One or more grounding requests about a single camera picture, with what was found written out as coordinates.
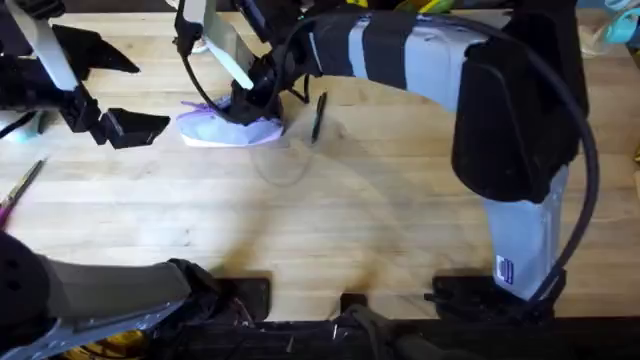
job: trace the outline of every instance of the wooden tabletop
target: wooden tabletop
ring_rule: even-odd
[[[256,52],[238,14],[225,14]],[[176,114],[199,101],[171,44],[173,14],[66,15],[99,31],[141,69],[94,71],[102,109]],[[192,58],[211,96],[230,77],[211,55]],[[640,72],[627,56],[586,61],[590,122],[602,167],[600,201],[571,259],[563,316],[639,315],[640,204],[632,155],[640,143]],[[315,101],[329,90],[320,142]],[[314,103],[284,94],[295,120],[276,146],[189,148],[175,123],[151,147],[115,151],[57,121],[25,145],[0,142],[0,194],[39,158],[42,173],[8,231],[37,252],[83,264],[142,265],[172,257],[215,274],[268,275],[272,320],[326,319],[345,290],[369,293],[394,318],[432,317],[422,300],[436,271],[484,268],[492,251],[480,199],[454,175],[454,114],[416,95],[358,79],[312,79]],[[571,165],[562,238],[580,210],[584,168]]]

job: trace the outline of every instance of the white object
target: white object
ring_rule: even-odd
[[[64,51],[46,20],[35,20],[25,13],[14,0],[5,0],[11,16],[18,24],[33,52],[60,90],[73,91],[78,80],[67,62]]]
[[[224,98],[217,105],[224,108]],[[195,111],[178,116],[176,122],[185,144],[194,147],[244,147],[279,139],[284,126],[279,119],[260,118],[251,124],[239,125],[226,121],[206,105],[195,105]]]
[[[249,50],[236,29],[216,12],[216,2],[208,1],[202,38],[220,64],[243,88],[253,88],[248,75],[255,55]]]

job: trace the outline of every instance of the black clamp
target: black clamp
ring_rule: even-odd
[[[541,325],[554,319],[553,306],[565,284],[563,271],[542,300],[529,304],[496,285],[491,276],[436,276],[433,293],[425,294],[424,299],[435,304],[443,320]]]

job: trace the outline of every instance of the sticker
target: sticker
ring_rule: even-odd
[[[367,0],[347,0],[347,4],[358,5],[360,7],[368,8],[369,1]]]
[[[496,255],[496,276],[507,284],[513,285],[513,262]]]

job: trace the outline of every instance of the black cable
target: black cable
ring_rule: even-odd
[[[25,126],[29,121],[31,121],[31,119],[33,119],[35,115],[36,115],[35,111],[29,111],[28,113],[25,113],[24,115],[20,116],[18,120],[5,126],[2,130],[0,130],[0,139],[9,135],[12,131],[22,126]]]
[[[193,83],[193,86],[198,91],[198,94],[200,94],[200,97],[202,97],[202,99],[204,99],[207,105],[211,109],[213,109],[216,113],[218,113],[219,115],[224,115],[222,110],[211,100],[211,98],[207,95],[207,93],[204,92],[204,89],[202,89],[202,86],[200,86],[200,83],[198,82],[196,75],[193,73],[193,68],[191,68],[191,64],[189,63],[188,57],[180,56],[180,59],[182,59],[182,64],[184,64],[184,69],[187,70],[187,75],[189,75],[189,79],[191,80],[191,83]]]
[[[286,65],[286,58],[289,53],[289,48],[291,47],[291,42],[295,35],[302,30],[305,26],[316,22],[320,18],[325,17],[348,17],[352,18],[351,14],[326,14],[319,15],[315,17],[305,18],[299,21],[292,29],[289,35],[287,36],[286,41],[284,42],[284,51],[282,54],[282,58],[277,59],[276,62],[279,61],[277,66],[277,74],[276,74],[276,83],[273,92],[271,93],[271,97],[265,106],[265,109],[270,109],[273,106],[273,103],[276,101],[278,94],[282,91],[282,82],[284,81],[284,71]],[[584,161],[586,164],[586,188],[585,188],[585,197],[584,202],[582,204],[582,210],[580,211],[580,215],[578,216],[578,220],[569,236],[569,240],[567,241],[564,249],[560,253],[560,256],[556,259],[555,263],[551,267],[549,273],[546,278],[542,281],[538,289],[534,292],[534,294],[526,301],[525,305],[521,309],[521,314],[523,315],[526,312],[530,311],[538,300],[545,295],[545,293],[549,290],[549,288],[553,285],[556,279],[562,274],[562,270],[568,263],[569,259],[575,252],[575,250],[580,245],[582,237],[586,232],[586,229],[591,221],[591,217],[593,215],[593,211],[595,209],[595,204],[598,198],[598,187],[600,182],[600,170],[598,163],[598,151],[596,146],[596,141],[591,131],[591,127],[587,122],[585,115],[578,105],[576,99],[571,94],[567,84],[556,74],[556,72],[551,68],[547,62],[542,59],[535,51],[533,51],[527,44],[523,43],[520,40],[512,37],[511,35],[503,32],[500,29],[494,28],[490,25],[462,18],[454,15],[446,15],[446,14],[428,14],[422,15],[422,21],[432,22],[434,24],[440,25],[448,25],[448,26],[458,26],[465,28],[467,30],[475,31],[487,36],[495,37],[498,39],[502,39],[505,41],[516,43],[522,46],[527,53],[527,57],[531,61],[532,65],[536,68],[536,70],[542,75],[549,85],[554,89],[558,97],[565,103],[573,121],[580,133],[580,137],[582,139],[582,147],[584,148]]]
[[[242,346],[242,344],[244,344],[245,341],[247,341],[245,337],[240,339],[240,341],[238,341],[238,343],[231,348],[227,356],[224,357],[224,360],[231,360],[231,358],[236,354],[236,352],[240,350],[240,347]]]

